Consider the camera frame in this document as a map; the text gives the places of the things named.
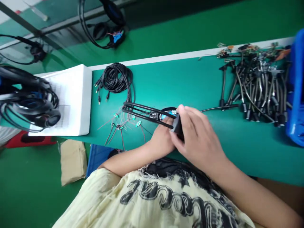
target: ear cushion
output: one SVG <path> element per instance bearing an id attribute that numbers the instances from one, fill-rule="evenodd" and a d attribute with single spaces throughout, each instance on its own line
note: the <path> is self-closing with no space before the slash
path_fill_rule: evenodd
<path id="1" fill-rule="evenodd" d="M 13 103 L 13 110 L 25 115 L 41 115 L 53 109 L 53 104 L 48 100 L 29 98 Z"/>
<path id="2" fill-rule="evenodd" d="M 107 32 L 109 32 L 109 26 L 105 22 L 100 22 L 94 26 L 93 38 L 94 40 L 102 40 L 106 37 Z"/>
<path id="3" fill-rule="evenodd" d="M 44 113 L 42 115 L 24 115 L 25 118 L 27 118 L 30 122 L 32 122 L 34 125 L 42 128 L 52 127 L 55 124 L 58 123 L 58 121 L 61 118 L 61 114 L 58 110 L 53 109 L 47 113 Z"/>
<path id="4" fill-rule="evenodd" d="M 110 0 L 100 0 L 104 7 L 105 13 L 116 25 L 125 26 L 126 20 L 117 5 Z"/>

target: yellow t-shirt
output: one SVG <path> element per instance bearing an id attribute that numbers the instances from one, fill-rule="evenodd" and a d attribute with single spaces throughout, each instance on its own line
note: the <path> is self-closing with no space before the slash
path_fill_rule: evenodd
<path id="1" fill-rule="evenodd" d="M 191 174 L 162 178 L 141 169 L 120 178 L 98 169 L 53 228 L 255 227 L 212 182 L 209 185 L 198 184 Z"/>

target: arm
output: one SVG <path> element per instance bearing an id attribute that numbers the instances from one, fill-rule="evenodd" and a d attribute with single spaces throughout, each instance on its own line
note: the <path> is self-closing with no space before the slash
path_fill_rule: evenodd
<path id="1" fill-rule="evenodd" d="M 172 124 L 173 119 L 164 119 L 164 122 Z M 127 173 L 137 170 L 157 159 L 160 159 L 174 149 L 171 141 L 169 129 L 159 125 L 149 142 L 133 150 L 119 153 L 98 168 L 106 168 L 118 176 L 124 176 Z"/>
<path id="2" fill-rule="evenodd" d="M 302 227 L 302 218 L 272 192 L 239 170 L 223 152 L 207 117 L 178 107 L 185 143 L 171 133 L 179 152 L 216 182 L 230 200 L 254 222 L 266 228 Z"/>

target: white styrofoam box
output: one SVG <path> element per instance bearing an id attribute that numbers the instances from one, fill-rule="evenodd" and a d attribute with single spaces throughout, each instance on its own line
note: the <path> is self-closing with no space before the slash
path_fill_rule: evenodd
<path id="1" fill-rule="evenodd" d="M 29 136 L 80 136 L 90 131 L 92 70 L 81 64 L 46 76 L 59 98 L 61 119 L 42 132 Z M 30 129 L 41 129 L 31 124 Z"/>

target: black graphic print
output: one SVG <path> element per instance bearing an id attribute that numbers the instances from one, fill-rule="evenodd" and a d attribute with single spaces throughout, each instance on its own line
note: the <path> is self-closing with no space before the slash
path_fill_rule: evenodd
<path id="1" fill-rule="evenodd" d="M 161 158 L 148 166 L 142 168 L 140 173 L 147 179 L 154 178 L 168 178 L 172 180 L 175 175 L 179 177 L 178 182 L 183 188 L 185 185 L 189 186 L 188 180 L 191 178 L 197 187 L 202 188 L 208 192 L 217 202 L 219 202 L 232 216 L 235 216 L 232 206 L 227 203 L 222 189 L 214 183 L 204 172 L 197 169 L 189 163 L 184 163 L 170 158 Z"/>
<path id="2" fill-rule="evenodd" d="M 202 228 L 237 228 L 237 222 L 234 216 L 227 215 L 221 209 L 216 209 L 209 202 L 200 197 L 191 198 L 187 193 L 175 193 L 166 185 L 158 185 L 158 182 L 134 180 L 128 187 L 133 187 L 120 199 L 120 203 L 127 205 L 134 195 L 144 200 L 155 200 L 158 198 L 159 206 L 162 210 L 168 210 L 171 207 L 182 216 L 193 216 L 194 209 L 197 208 L 199 214 L 196 216 L 192 227 Z"/>

